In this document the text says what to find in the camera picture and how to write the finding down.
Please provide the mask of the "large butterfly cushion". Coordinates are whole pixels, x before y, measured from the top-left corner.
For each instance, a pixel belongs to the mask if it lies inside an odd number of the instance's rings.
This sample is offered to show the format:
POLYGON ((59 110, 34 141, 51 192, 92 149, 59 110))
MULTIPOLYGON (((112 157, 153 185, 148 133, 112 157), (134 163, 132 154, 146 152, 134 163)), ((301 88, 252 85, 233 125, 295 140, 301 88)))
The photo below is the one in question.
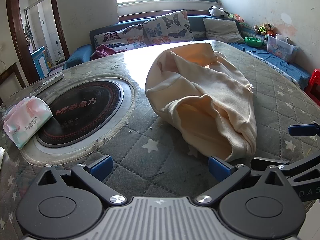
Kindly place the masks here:
POLYGON ((145 21, 143 29, 151 45, 194 41, 186 10, 145 21))

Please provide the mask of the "grey plain cushion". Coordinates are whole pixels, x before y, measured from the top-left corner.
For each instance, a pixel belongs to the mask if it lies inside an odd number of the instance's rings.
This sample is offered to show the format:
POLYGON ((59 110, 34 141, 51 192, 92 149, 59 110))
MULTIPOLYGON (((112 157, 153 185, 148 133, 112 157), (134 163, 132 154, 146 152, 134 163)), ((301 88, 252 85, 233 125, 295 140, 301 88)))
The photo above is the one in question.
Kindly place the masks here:
POLYGON ((244 43, 234 21, 203 18, 206 38, 225 43, 244 43))

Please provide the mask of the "red plastic stool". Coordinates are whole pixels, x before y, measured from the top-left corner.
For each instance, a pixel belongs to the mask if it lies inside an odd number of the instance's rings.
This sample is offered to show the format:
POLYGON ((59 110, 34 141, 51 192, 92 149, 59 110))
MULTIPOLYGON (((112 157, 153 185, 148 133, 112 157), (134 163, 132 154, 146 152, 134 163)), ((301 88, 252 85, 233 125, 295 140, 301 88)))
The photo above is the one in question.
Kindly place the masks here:
POLYGON ((306 92, 315 103, 320 104, 320 69, 313 71, 304 92, 306 92))

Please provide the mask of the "brown plush toy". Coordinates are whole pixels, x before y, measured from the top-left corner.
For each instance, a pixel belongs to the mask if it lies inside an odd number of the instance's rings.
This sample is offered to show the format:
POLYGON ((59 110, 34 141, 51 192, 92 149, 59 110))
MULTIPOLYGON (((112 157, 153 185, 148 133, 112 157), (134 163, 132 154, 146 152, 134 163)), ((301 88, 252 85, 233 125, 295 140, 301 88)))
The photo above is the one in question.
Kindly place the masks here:
POLYGON ((269 23, 263 23, 260 26, 258 25, 254 26, 254 33, 263 35, 263 36, 266 36, 266 35, 274 36, 273 30, 274 30, 274 25, 269 23))

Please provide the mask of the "long butterfly cushion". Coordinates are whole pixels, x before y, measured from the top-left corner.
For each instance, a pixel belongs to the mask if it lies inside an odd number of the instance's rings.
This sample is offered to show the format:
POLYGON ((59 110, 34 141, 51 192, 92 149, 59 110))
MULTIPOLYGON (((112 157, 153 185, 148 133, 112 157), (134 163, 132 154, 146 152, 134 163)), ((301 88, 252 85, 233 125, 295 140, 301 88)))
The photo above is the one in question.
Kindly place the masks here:
POLYGON ((144 40, 143 26, 131 25, 118 31, 109 31, 93 37, 94 46, 106 45, 115 51, 133 50, 147 47, 144 40))

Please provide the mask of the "magenta garment on sofa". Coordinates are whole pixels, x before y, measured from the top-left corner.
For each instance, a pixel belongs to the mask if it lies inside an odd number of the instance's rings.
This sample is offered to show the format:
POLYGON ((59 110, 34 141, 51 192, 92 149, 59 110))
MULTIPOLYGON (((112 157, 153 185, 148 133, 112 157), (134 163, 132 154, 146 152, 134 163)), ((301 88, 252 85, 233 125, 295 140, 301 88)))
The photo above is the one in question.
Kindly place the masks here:
POLYGON ((107 57, 110 55, 114 55, 116 52, 114 49, 109 48, 108 46, 101 44, 99 45, 96 50, 91 55, 91 60, 100 59, 103 57, 107 57))

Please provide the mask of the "black induction cooktop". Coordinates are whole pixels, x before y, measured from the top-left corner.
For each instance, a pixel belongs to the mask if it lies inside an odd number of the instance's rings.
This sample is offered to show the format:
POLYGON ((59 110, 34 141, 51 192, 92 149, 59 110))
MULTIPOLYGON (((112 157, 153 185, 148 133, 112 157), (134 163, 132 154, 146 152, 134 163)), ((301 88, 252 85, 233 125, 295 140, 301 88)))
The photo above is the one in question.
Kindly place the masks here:
POLYGON ((86 82, 67 90, 50 103, 53 117, 37 132, 38 142, 60 148, 86 139, 115 115, 123 98, 122 86, 111 80, 86 82))

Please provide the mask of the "grey remote on table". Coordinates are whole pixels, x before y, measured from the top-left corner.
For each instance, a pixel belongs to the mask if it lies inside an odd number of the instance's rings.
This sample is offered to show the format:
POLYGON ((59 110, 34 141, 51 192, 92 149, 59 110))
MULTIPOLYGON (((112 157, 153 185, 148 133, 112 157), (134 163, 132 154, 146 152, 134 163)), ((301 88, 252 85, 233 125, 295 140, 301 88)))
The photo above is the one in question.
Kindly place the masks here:
POLYGON ((30 96, 36 96, 37 94, 42 93, 44 90, 49 88, 50 86, 56 84, 60 80, 64 78, 64 74, 62 72, 57 73, 56 75, 53 75, 50 79, 44 81, 40 87, 30 92, 30 96))

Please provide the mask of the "clear plastic storage box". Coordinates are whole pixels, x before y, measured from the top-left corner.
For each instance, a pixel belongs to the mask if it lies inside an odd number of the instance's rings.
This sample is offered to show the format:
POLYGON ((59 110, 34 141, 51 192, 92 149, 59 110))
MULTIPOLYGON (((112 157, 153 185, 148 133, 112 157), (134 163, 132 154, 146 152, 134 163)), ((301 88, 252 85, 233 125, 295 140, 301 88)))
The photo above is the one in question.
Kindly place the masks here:
POLYGON ((267 51, 278 58, 293 63, 299 51, 297 46, 291 45, 273 36, 267 35, 267 51))

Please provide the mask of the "blue small cabinet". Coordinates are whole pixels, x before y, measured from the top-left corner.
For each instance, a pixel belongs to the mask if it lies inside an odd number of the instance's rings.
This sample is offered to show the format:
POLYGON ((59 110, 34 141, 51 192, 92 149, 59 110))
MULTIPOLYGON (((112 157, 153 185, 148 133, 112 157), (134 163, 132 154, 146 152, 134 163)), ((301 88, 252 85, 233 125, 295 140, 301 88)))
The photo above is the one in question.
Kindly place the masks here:
POLYGON ((45 78, 50 72, 50 68, 47 64, 47 60, 44 54, 45 51, 46 50, 44 46, 42 46, 31 53, 31 57, 33 59, 35 68, 38 72, 40 79, 45 78))

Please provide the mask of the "green bowl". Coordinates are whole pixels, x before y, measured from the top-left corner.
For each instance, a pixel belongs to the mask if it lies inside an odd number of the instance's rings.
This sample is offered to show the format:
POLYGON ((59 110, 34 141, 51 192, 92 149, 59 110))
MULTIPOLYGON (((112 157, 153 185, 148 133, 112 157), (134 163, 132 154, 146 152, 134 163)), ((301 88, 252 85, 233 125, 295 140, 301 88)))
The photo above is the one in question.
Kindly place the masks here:
POLYGON ((245 37, 244 41, 248 46, 254 48, 260 48, 263 45, 262 40, 254 37, 245 37))

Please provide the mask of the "pink tissue pack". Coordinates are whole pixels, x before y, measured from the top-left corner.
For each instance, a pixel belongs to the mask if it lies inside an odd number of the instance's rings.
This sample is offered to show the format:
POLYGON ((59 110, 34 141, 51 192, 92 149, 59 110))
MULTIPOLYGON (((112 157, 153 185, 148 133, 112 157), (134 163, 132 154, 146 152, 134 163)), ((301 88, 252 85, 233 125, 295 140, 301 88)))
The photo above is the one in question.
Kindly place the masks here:
POLYGON ((36 132, 53 116, 42 99, 32 96, 11 107, 3 118, 3 129, 21 150, 36 132))

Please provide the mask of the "blue corner sofa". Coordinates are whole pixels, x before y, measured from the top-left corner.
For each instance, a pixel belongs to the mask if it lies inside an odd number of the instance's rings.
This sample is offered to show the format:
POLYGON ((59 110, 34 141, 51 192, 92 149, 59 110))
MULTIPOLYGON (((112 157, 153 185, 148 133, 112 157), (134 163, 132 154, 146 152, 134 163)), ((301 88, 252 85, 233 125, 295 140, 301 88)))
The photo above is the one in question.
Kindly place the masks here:
MULTIPOLYGON (((203 18, 215 18, 215 19, 223 20, 221 18, 207 17, 205 15, 196 15, 196 16, 188 15, 188 20, 190 23, 191 31, 194 36, 194 41, 151 45, 143 29, 145 43, 147 44, 147 47, 170 46, 171 48, 167 50, 167 53, 174 53, 177 56, 185 59, 188 65, 190 65, 191 63, 195 63, 203 67, 208 66, 218 61, 217 59, 218 54, 214 52, 213 48, 210 45, 210 43, 214 40, 208 40, 206 38, 206 30, 205 30, 203 18)), ((103 28, 90 31, 89 33, 90 39, 91 39, 90 44, 79 47, 69 57, 69 59, 65 64, 65 68, 71 68, 79 64, 91 61, 91 55, 96 50, 94 46, 94 41, 93 41, 93 37, 95 35, 106 33, 109 31, 118 31, 135 24, 143 25, 145 21, 148 21, 151 19, 152 18, 125 21, 125 22, 114 24, 114 25, 110 25, 108 27, 103 27, 103 28)), ((303 69, 302 67, 296 66, 294 62, 289 63, 278 58, 277 56, 269 53, 267 49, 250 47, 245 42, 244 43, 220 42, 220 43, 222 43, 223 45, 231 45, 241 51, 248 53, 249 55, 253 55, 256 59, 262 60, 264 63, 271 66, 273 69, 275 69, 280 74, 285 76, 287 79, 299 85, 301 89, 305 89, 309 83, 311 75, 305 69, 303 69)))

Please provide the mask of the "cream sweatshirt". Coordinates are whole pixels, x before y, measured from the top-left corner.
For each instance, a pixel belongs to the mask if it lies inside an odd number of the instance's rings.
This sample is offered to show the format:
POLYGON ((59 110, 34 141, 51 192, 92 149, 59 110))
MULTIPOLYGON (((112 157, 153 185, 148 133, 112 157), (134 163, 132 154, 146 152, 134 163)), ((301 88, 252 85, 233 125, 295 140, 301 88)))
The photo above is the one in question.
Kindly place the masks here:
POLYGON ((226 57, 200 66, 163 51, 147 75, 145 94, 163 120, 207 157, 230 162, 256 151, 254 87, 226 57))

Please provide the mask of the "panda plush toy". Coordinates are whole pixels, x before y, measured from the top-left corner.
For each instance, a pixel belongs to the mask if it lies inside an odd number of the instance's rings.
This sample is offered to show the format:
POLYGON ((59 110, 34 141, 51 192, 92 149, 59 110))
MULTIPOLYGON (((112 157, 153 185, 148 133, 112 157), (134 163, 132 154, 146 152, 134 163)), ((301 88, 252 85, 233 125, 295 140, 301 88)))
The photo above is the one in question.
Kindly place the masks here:
POLYGON ((229 18, 229 13, 224 11, 223 8, 212 6, 208 9, 208 11, 212 17, 229 18))

